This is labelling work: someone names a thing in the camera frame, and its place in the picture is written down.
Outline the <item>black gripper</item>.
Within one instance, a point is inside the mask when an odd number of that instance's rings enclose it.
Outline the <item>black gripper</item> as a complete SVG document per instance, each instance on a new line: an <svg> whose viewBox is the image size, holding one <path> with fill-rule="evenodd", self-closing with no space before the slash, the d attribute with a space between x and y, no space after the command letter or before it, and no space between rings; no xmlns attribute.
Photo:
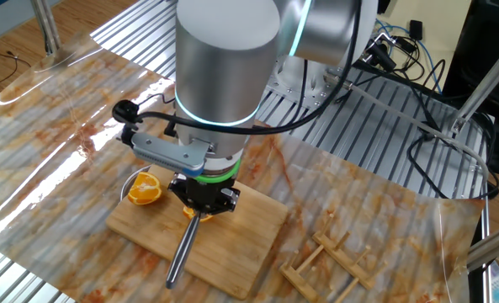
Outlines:
<svg viewBox="0 0 499 303"><path fill-rule="evenodd" d="M174 178L167 189L173 192L182 203L205 214L233 212L241 191L233 187L233 177L218 183L206 183L183 174Z"/></svg>

